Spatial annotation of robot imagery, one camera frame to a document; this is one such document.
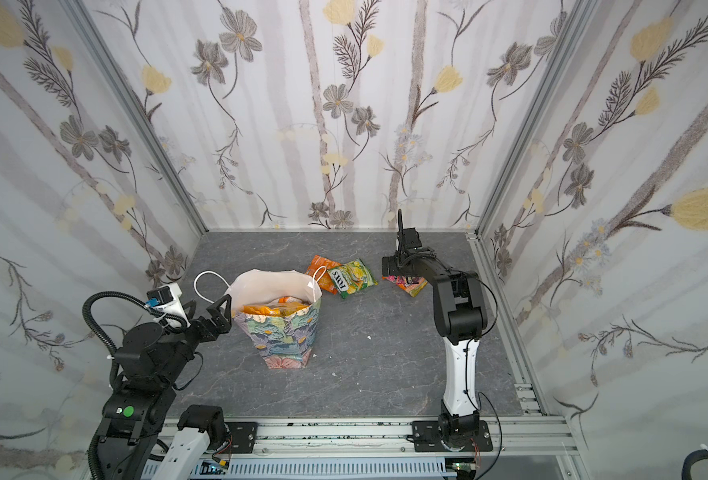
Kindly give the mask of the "floral white paper bag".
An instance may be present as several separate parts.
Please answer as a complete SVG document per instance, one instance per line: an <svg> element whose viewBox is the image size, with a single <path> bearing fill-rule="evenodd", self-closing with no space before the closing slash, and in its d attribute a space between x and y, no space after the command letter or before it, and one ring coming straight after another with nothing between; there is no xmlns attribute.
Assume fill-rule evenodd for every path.
<svg viewBox="0 0 708 480"><path fill-rule="evenodd" d="M322 303L322 289L306 273L291 271L247 271L225 281L225 293L232 298L233 322L251 339L271 369L301 369L312 357ZM310 303L287 317L248 315L243 307L292 296Z"/></svg>

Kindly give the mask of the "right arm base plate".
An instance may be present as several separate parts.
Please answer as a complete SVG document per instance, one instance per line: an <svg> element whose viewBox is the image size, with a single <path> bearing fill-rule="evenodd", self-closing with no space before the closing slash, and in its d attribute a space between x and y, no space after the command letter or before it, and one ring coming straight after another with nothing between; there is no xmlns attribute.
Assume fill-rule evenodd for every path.
<svg viewBox="0 0 708 480"><path fill-rule="evenodd" d="M439 420L415 420L411 423L412 441L417 453L475 453L494 450L488 423L461 425L459 430Z"/></svg>

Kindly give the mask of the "green yellow Fox's candy bag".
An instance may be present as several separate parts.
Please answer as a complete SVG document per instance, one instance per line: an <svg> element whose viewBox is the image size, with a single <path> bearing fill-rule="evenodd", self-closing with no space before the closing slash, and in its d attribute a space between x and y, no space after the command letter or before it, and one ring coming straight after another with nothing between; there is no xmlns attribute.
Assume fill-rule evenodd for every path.
<svg viewBox="0 0 708 480"><path fill-rule="evenodd" d="M378 284L371 270L361 259L332 267L328 274L343 299Z"/></svg>

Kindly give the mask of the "yellow mango Lot100 bag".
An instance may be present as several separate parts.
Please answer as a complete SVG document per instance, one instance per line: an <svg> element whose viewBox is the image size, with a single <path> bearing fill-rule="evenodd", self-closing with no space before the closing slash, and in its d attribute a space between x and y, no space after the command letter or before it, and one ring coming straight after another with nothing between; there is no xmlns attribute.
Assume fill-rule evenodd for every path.
<svg viewBox="0 0 708 480"><path fill-rule="evenodd" d="M292 296L284 296L268 303L253 303L243 307L248 315L287 317L304 310L310 303Z"/></svg>

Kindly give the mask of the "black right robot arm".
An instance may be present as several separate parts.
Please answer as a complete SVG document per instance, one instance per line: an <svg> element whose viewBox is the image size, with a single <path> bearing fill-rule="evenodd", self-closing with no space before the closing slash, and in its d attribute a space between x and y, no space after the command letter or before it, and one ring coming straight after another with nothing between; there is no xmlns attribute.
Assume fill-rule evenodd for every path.
<svg viewBox="0 0 708 480"><path fill-rule="evenodd" d="M397 214L396 250L382 258L382 274L405 288L432 288L432 311L446 355L446 386L438 417L439 444L459 451L482 433L476 368L481 340L489 332L486 286L479 275L449 266L422 244L415 228Z"/></svg>

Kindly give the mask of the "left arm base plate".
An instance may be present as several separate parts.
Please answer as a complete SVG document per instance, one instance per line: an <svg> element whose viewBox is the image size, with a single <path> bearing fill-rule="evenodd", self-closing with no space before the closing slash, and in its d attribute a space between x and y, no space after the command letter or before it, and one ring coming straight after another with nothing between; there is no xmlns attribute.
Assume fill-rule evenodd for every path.
<svg viewBox="0 0 708 480"><path fill-rule="evenodd" d="M191 405L177 422L179 432L204 439L205 452L251 454L257 439L258 423L227 420L220 406Z"/></svg>

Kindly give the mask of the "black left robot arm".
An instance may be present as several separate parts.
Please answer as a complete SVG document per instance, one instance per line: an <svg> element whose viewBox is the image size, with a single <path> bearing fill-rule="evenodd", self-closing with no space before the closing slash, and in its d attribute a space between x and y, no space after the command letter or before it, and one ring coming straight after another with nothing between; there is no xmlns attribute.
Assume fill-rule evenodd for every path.
<svg viewBox="0 0 708 480"><path fill-rule="evenodd" d="M217 340L232 327L230 295L211 303L203 316L193 301L181 303L172 286L147 293L147 300L118 291L90 296L82 315L91 332L106 346L111 361L112 394L87 450L94 479L138 479L159 442L167 413L181 386L177 380L197 357L200 344ZM120 345L109 337L92 313L103 299L124 300L151 315L131 328Z"/></svg>

